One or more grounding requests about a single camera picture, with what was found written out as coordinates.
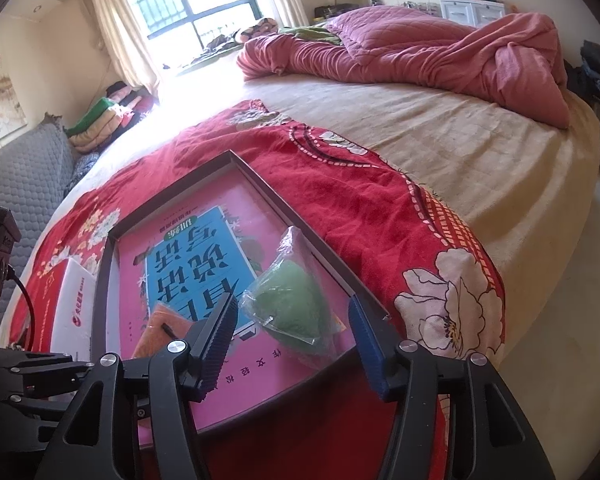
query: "beige bed sheet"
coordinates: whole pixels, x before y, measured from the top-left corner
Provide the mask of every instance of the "beige bed sheet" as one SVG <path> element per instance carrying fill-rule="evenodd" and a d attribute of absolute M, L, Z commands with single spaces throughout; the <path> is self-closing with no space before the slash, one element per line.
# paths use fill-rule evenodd
<path fill-rule="evenodd" d="M 243 83 L 235 56 L 178 78 L 171 88 L 160 112 L 100 157 L 41 240 L 82 194 L 181 128 L 259 98 L 272 110 L 375 150 L 468 222 L 504 280 L 510 351 L 557 285 L 589 213 L 600 124 L 568 92 L 572 126 L 561 131 L 477 98 L 412 85 L 353 85 L 300 75 Z M 6 344 L 16 297 L 0 327 L 0 346 Z"/>

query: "window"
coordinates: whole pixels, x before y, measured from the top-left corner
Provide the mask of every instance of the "window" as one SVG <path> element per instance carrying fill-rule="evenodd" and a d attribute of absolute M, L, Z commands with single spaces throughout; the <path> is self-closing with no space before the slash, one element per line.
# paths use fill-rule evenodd
<path fill-rule="evenodd" d="M 220 34 L 262 17 L 256 0 L 129 0 L 152 54 L 171 67 L 193 61 Z"/>

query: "tile floor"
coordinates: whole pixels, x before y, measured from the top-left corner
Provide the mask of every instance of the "tile floor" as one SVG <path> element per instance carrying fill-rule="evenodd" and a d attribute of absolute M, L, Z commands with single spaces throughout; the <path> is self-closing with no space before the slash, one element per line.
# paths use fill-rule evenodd
<path fill-rule="evenodd" d="M 557 480 L 579 478 L 600 448 L 600 178 L 562 280 L 500 371 Z"/>

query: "red and white box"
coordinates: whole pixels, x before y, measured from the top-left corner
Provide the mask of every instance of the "red and white box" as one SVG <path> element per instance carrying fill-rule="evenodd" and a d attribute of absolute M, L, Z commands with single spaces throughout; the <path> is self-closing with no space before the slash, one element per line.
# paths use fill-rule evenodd
<path fill-rule="evenodd" d="M 51 269 L 35 299 L 36 305 L 44 304 L 44 314 L 36 320 L 33 351 L 90 361 L 95 290 L 96 277 L 72 258 Z"/>

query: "green label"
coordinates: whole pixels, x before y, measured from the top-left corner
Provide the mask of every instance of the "green label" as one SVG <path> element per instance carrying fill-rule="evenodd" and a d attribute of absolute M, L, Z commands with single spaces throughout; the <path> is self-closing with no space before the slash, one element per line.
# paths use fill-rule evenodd
<path fill-rule="evenodd" d="M 164 241 L 171 240 L 175 235 L 183 232 L 185 229 L 189 229 L 193 224 L 196 223 L 197 216 L 193 215 L 191 218 L 179 223 L 173 229 L 169 229 L 164 235 Z"/>

